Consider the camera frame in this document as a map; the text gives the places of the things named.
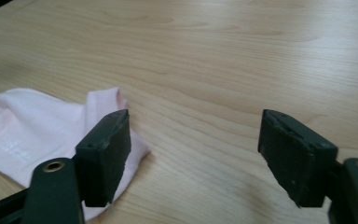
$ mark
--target wood grain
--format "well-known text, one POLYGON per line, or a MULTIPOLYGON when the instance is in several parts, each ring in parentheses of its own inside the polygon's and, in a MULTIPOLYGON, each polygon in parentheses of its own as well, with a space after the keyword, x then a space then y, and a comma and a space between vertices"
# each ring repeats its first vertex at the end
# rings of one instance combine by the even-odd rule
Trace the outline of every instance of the wood grain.
MULTIPOLYGON (((84 103, 119 86, 152 153, 89 223, 328 223, 257 153, 261 112, 358 157, 358 1, 15 0, 0 8, 0 92, 84 103)), ((0 175, 0 198, 20 186, 0 175)))

